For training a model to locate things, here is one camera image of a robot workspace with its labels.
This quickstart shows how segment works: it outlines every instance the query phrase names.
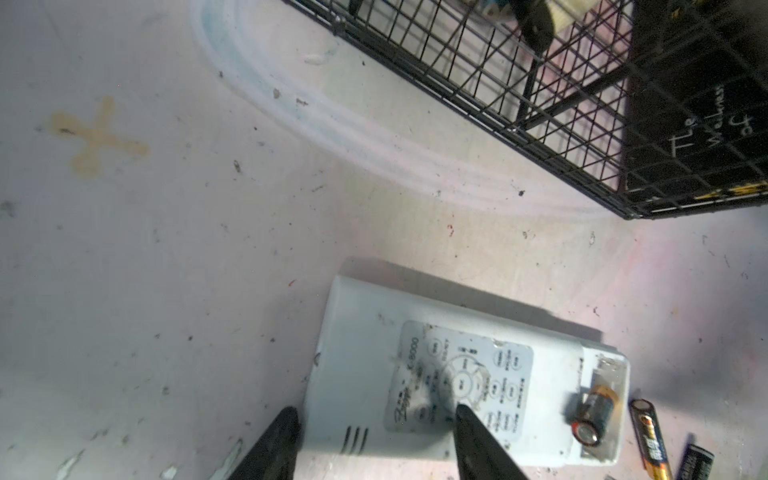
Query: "white paint marks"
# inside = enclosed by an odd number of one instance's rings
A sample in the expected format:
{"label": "white paint marks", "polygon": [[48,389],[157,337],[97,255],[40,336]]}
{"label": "white paint marks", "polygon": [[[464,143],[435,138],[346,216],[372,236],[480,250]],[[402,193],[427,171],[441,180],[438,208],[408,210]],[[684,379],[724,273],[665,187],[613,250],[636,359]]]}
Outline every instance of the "white paint marks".
{"label": "white paint marks", "polygon": [[230,476],[232,470],[237,465],[237,459],[240,457],[240,452],[243,451],[243,439],[237,440],[235,446],[232,447],[230,454],[222,462],[221,466],[216,469],[213,475],[208,480],[224,480]]}
{"label": "white paint marks", "polygon": [[69,474],[72,473],[72,468],[80,461],[80,457],[83,456],[84,452],[85,450],[81,450],[77,455],[67,458],[58,468],[56,480],[67,480]]}
{"label": "white paint marks", "polygon": [[308,65],[325,65],[339,50],[339,42],[333,48],[329,48],[323,53],[308,53],[304,55],[304,63]]}
{"label": "white paint marks", "polygon": [[178,472],[179,469],[176,468],[176,465],[169,465],[168,468],[160,473],[160,478],[163,480],[174,480]]}

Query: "white floor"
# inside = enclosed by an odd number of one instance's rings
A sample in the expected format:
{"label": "white floor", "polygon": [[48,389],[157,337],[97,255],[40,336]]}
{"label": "white floor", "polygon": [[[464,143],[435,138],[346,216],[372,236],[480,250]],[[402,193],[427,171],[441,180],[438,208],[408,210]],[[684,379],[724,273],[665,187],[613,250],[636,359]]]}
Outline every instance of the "white floor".
{"label": "white floor", "polygon": [[[691,432],[768,478],[768,210],[619,220],[277,0],[11,0],[0,65],[0,478],[211,478],[301,404],[339,272],[597,329],[675,468]],[[645,478],[631,435],[527,471]]]}

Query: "battery compartment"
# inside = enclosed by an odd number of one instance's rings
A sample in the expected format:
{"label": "battery compartment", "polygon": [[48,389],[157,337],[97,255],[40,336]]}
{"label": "battery compartment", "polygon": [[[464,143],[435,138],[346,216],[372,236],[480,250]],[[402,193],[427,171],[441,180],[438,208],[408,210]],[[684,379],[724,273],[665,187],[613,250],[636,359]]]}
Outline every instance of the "battery compartment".
{"label": "battery compartment", "polygon": [[[621,438],[624,431],[624,412],[626,411],[629,389],[629,364],[626,359],[619,356],[599,355],[594,368],[591,370],[591,378],[588,372],[589,370],[584,372],[588,384],[584,385],[582,383],[583,387],[587,387],[584,389],[585,392],[595,386],[605,385],[613,389],[619,398],[605,429],[605,436],[599,445],[587,447],[574,440],[574,443],[581,447],[580,457],[585,463],[604,465],[609,462],[615,462],[621,448]],[[586,394],[583,394],[581,401],[583,402],[585,398]]]}

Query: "floor stain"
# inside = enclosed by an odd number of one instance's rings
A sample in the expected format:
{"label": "floor stain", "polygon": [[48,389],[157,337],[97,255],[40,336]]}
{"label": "floor stain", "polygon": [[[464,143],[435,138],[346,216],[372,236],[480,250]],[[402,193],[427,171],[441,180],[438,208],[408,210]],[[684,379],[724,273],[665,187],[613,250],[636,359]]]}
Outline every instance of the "floor stain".
{"label": "floor stain", "polygon": [[134,157],[145,157],[149,147],[139,141],[128,140],[110,132],[114,115],[114,98],[101,99],[92,127],[86,126],[79,118],[66,112],[56,112],[48,121],[48,131],[59,137],[79,137],[85,140],[83,150],[71,160],[72,170],[85,179],[101,174],[101,159],[98,156],[102,147],[124,151]]}
{"label": "floor stain", "polygon": [[91,437],[91,441],[93,442],[95,439],[99,437],[105,437],[109,433],[109,429],[101,429],[96,431],[96,433]]}
{"label": "floor stain", "polygon": [[0,212],[6,212],[10,218],[16,216],[16,204],[9,200],[0,203]]}

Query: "battery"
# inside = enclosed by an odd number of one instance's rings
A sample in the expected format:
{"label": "battery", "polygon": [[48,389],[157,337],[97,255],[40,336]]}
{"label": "battery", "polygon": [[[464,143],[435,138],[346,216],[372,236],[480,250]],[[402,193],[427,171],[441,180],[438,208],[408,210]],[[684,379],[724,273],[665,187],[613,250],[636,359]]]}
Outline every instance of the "battery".
{"label": "battery", "polygon": [[633,400],[629,404],[629,414],[648,476],[653,480],[671,480],[672,472],[654,404],[643,399]]}
{"label": "battery", "polygon": [[587,447],[600,445],[618,400],[616,392],[605,385],[592,388],[571,423],[571,430],[579,443]]}
{"label": "battery", "polygon": [[677,472],[677,480],[707,480],[714,459],[715,455],[700,446],[689,443],[685,448],[680,471]]}

